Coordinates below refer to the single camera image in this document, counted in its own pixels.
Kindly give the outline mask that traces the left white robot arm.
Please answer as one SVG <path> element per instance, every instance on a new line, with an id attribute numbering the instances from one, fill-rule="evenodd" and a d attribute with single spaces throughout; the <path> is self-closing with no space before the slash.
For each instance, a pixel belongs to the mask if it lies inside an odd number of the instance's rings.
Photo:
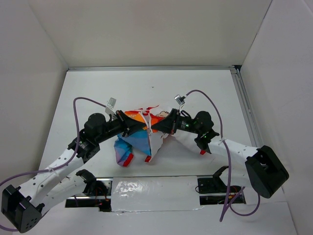
<path id="1" fill-rule="evenodd" d="M 119 134 L 129 136 L 147 126 L 141 114 L 117 111 L 109 121 L 90 115 L 84 128 L 53 163 L 27 182 L 2 192 L 1 212 L 15 232 L 26 233 L 55 205 L 66 198 L 96 191 L 96 178 L 81 167 L 100 150 L 99 144 Z"/>

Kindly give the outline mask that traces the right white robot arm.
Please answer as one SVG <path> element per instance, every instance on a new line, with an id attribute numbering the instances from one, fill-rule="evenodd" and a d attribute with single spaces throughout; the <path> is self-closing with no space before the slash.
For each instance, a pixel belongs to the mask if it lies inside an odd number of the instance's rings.
<path id="1" fill-rule="evenodd" d="M 196 134 L 194 141 L 202 153 L 230 156 L 244 164 L 252 188 L 264 198 L 271 198 L 289 179 L 289 173 L 272 148 L 247 146 L 229 139 L 214 140 L 220 134 L 213 130 L 213 126 L 211 115 L 206 111 L 200 111 L 191 118 L 172 109 L 167 117 L 162 117 L 151 128 L 171 135 L 177 130 Z"/>

